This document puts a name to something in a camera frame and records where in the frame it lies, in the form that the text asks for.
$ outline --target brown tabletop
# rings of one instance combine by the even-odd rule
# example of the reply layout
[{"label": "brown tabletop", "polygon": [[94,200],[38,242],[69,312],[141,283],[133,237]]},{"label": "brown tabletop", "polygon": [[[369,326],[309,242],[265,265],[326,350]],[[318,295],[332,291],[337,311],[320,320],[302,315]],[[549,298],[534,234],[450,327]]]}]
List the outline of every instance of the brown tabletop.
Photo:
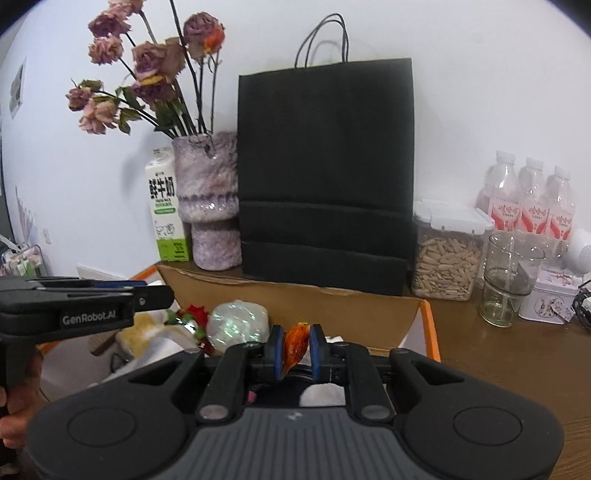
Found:
[{"label": "brown tabletop", "polygon": [[494,327],[478,315],[479,298],[430,300],[441,360],[549,408],[565,433],[551,479],[591,479],[591,333],[576,319]]}]

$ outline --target paper bag handle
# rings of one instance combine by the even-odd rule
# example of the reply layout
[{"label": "paper bag handle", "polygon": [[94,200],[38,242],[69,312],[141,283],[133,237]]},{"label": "paper bag handle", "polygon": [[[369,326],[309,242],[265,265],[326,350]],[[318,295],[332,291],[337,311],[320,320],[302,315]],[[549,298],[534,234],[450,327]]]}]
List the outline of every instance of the paper bag handle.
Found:
[{"label": "paper bag handle", "polygon": [[295,69],[298,68],[298,63],[300,62],[300,54],[301,54],[302,50],[304,50],[306,43],[308,43],[308,41],[309,41],[308,50],[306,52],[306,60],[304,62],[304,68],[308,67],[308,59],[310,58],[310,51],[312,49],[312,44],[314,43],[314,39],[316,38],[316,35],[320,31],[320,29],[329,23],[338,23],[343,28],[343,41],[341,44],[341,58],[342,58],[343,63],[346,63],[349,61],[349,34],[347,33],[347,27],[345,26],[345,19],[343,18],[343,16],[341,14],[334,13],[334,14],[330,14],[330,15],[327,15],[326,17],[324,17],[320,21],[320,23],[318,25],[316,25],[314,30],[312,30],[312,32],[310,32],[310,35],[308,35],[306,37],[306,39],[302,42],[299,50],[297,51],[297,55],[295,56],[296,57],[295,63],[294,63]]}]

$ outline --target food storage container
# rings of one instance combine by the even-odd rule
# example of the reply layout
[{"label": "food storage container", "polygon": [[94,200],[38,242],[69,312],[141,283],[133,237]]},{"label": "food storage container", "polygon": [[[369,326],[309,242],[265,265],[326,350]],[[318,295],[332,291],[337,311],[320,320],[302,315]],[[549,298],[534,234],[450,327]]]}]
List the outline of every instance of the food storage container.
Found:
[{"label": "food storage container", "polygon": [[479,209],[414,203],[417,251],[411,290],[417,297],[466,301],[472,294],[494,222]]},{"label": "food storage container", "polygon": [[546,268],[540,271],[534,290],[524,299],[519,316],[536,322],[569,322],[574,311],[570,306],[583,279],[570,270]]}]

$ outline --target bouquet of dried flowers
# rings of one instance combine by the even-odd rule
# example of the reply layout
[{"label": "bouquet of dried flowers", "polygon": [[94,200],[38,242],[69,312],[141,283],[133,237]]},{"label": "bouquet of dried flowers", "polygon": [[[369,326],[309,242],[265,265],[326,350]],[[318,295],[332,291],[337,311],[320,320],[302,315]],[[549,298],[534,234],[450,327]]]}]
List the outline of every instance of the bouquet of dried flowers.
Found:
[{"label": "bouquet of dried flowers", "polygon": [[[134,82],[106,92],[101,80],[74,82],[66,95],[70,110],[82,111],[80,127],[90,134],[105,134],[116,128],[129,134],[129,122],[145,120],[170,138],[213,132],[213,110],[220,49],[225,39],[223,25],[208,13],[194,14],[184,23],[178,20],[174,0],[170,0],[178,37],[159,43],[143,7],[144,0],[109,0],[109,6],[88,25],[94,36],[89,47],[90,61],[96,64],[120,62]],[[136,44],[129,34],[127,19],[139,15],[151,41]],[[133,68],[123,60],[124,43],[132,47]],[[187,109],[177,77],[188,66],[197,99],[197,118]],[[212,75],[212,101],[209,128],[203,116],[203,76]]]}]

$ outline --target purple marbled vase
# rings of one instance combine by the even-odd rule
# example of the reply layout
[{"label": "purple marbled vase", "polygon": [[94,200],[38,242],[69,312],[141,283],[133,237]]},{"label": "purple marbled vase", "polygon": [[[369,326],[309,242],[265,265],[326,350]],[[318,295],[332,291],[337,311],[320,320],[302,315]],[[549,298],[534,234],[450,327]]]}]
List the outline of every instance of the purple marbled vase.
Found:
[{"label": "purple marbled vase", "polygon": [[216,222],[238,215],[236,132],[173,140],[178,214],[183,222]]},{"label": "purple marbled vase", "polygon": [[204,270],[220,271],[242,263],[238,220],[193,223],[193,261]]}]

